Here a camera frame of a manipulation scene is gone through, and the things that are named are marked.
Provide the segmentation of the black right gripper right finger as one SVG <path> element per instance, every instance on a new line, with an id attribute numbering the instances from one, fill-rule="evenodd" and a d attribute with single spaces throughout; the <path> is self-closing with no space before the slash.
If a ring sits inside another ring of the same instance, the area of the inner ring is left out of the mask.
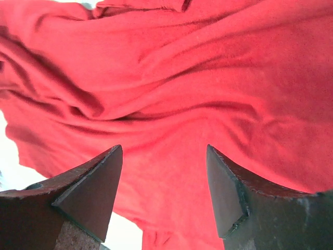
<path id="1" fill-rule="evenodd" d="M 332 249 L 332 191 L 273 183 L 207 146 L 207 176 L 225 249 Z"/>

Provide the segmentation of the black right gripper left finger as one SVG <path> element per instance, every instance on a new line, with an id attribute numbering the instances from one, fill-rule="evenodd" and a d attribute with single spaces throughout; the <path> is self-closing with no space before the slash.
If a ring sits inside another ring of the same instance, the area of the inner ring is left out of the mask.
<path id="1" fill-rule="evenodd" d="M 1 192 L 1 249 L 99 249 L 121 170 L 116 145 L 55 177 Z"/>

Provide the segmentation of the red t-shirt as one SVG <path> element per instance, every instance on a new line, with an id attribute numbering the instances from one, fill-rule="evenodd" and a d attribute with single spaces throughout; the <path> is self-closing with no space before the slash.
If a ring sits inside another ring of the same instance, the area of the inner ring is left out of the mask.
<path id="1" fill-rule="evenodd" d="M 1 110 L 47 178 L 122 145 L 114 210 L 143 249 L 222 249 L 208 144 L 332 188 L 332 1 L 1 1 Z"/>

